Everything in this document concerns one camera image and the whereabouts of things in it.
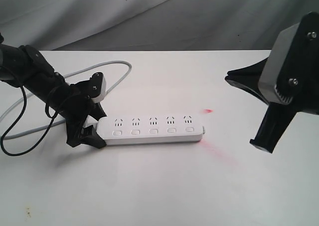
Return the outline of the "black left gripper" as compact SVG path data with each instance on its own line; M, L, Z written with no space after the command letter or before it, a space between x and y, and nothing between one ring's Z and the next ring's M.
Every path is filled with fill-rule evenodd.
M90 98L89 80L69 86L71 91L59 111L66 123L66 143L73 148L80 144L97 149L106 147L105 140L97 134L93 126L83 127L88 116L95 120L107 117L100 102L94 103Z

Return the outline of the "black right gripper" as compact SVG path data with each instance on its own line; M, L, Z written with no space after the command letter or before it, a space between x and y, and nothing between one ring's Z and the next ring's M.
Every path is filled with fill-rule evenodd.
M230 70L225 76L225 81L268 105L269 101L258 88L258 82L267 60L268 58L265 58L251 66ZM304 86L301 92L294 97L293 105L294 107L270 103L257 134L254 139L250 140L250 144L259 150L273 153L278 141L297 112L319 114L319 88Z

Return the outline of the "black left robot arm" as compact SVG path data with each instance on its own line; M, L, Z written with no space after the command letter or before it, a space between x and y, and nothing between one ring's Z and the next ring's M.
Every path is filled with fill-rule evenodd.
M0 45L0 79L15 88L29 90L45 103L45 113L66 120L67 144L80 144L97 149L106 146L93 126L85 127L89 116L100 120L106 116L100 102L105 97L106 80L101 72L89 80L68 84L65 78L30 45L18 48Z

